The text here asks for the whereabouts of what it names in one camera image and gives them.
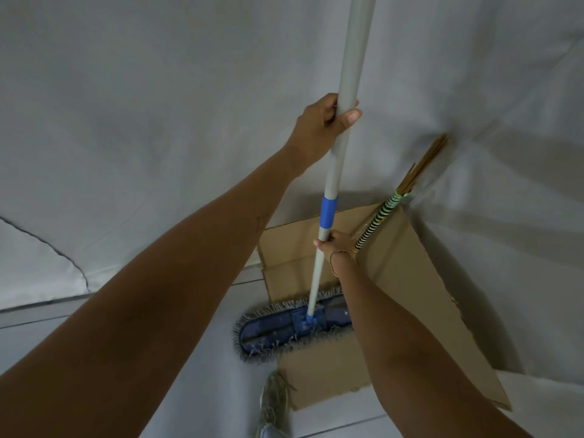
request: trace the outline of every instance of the white mop handle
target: white mop handle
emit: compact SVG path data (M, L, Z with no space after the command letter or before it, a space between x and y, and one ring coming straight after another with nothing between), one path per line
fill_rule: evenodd
M369 29L373 18L375 0L351 0L349 13L349 26L345 40L345 54L343 55L343 68L340 72L339 99L336 103L336 116L354 109L357 100L357 89L361 78L361 69L365 58L365 49L369 39ZM322 198L321 222L318 230L318 239L328 240L333 220L335 218L336 199L339 193L340 175L343 172L345 152L349 142L349 131L343 132L331 149L328 173L326 174L325 194ZM312 320L314 306L317 301L318 285L321 280L324 254L317 249L312 272L312 284L310 287L310 299L306 319Z

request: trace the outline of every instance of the cardboard box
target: cardboard box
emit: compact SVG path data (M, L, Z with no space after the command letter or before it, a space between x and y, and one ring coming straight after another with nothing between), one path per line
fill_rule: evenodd
M378 208L374 204L339 212L334 228L351 234L360 232ZM260 238L259 253L272 302L305 296L310 291L315 256L312 240L318 233L318 222L315 217L270 228ZM483 395L510 409L495 372L400 208L372 235L358 261L377 286L430 329ZM338 280L325 265L321 288L336 284ZM278 360L278 368L296 389L291 393L295 410L370 384L353 333L284 355Z

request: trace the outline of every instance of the gold bracelet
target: gold bracelet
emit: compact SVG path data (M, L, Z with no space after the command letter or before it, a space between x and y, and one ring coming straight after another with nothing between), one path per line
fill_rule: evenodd
M333 249L331 254L329 255L329 264L331 265L332 274L338 278L339 276L336 274L335 269L332 267L332 256L335 253L348 253L349 256L351 256L351 253L348 250Z

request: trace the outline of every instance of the white cloth backdrop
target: white cloth backdrop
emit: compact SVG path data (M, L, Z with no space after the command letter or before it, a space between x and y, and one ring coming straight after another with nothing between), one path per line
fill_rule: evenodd
M0 216L72 259L97 290L337 89L349 2L0 0ZM450 132L454 144L410 202L436 267L493 364L576 383L583 9L584 0L378 0L365 114L340 193L342 208L387 197ZM325 169L292 185L272 224L318 212ZM20 249L7 233L4 267ZM30 250L0 277L0 305L84 293L73 269L54 286L62 260Z

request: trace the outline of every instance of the shoe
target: shoe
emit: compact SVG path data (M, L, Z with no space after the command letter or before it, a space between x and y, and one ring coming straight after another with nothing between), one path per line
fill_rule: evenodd
M278 372L274 372L267 377L259 400L261 416L258 430L266 425L281 429L286 418L289 401L288 383Z

